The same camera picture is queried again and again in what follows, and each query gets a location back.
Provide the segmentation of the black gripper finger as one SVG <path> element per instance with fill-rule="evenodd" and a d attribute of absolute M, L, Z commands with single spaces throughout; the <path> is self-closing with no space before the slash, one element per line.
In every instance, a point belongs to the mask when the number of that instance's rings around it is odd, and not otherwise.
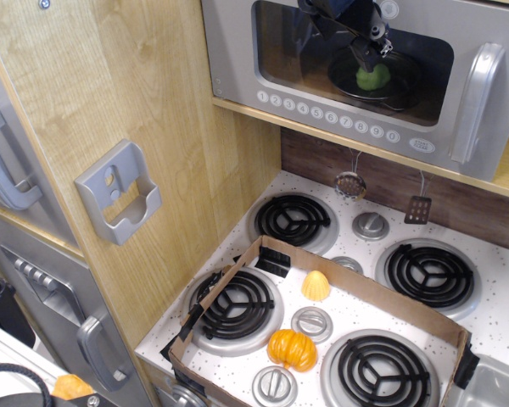
<path fill-rule="evenodd" d="M 371 41 L 357 37 L 350 44 L 351 52 L 358 65 L 367 73 L 372 73 L 377 64 L 393 50 L 392 42 L 384 37 L 381 41 Z"/>

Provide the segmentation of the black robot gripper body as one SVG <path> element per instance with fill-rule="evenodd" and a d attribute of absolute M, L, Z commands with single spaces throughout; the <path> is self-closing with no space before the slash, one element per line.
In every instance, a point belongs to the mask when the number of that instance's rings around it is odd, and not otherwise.
<path fill-rule="evenodd" d="M 340 31 L 348 31 L 355 37 L 371 41 L 381 41 L 384 37 L 389 39 L 389 26 L 381 17 L 377 4 L 370 0 L 355 1 L 356 14 L 340 20 L 332 20 L 320 14 L 316 8 L 316 0 L 298 1 L 298 7 L 309 15 L 311 23 L 325 39 Z"/>

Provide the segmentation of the blue padded gripper finger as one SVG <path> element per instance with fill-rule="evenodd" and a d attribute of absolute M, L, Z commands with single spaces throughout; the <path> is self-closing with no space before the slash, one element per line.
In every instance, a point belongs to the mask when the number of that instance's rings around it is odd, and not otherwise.
<path fill-rule="evenodd" d="M 320 14 L 332 20 L 350 18 L 356 14 L 355 0 L 319 0 L 316 8 Z"/>

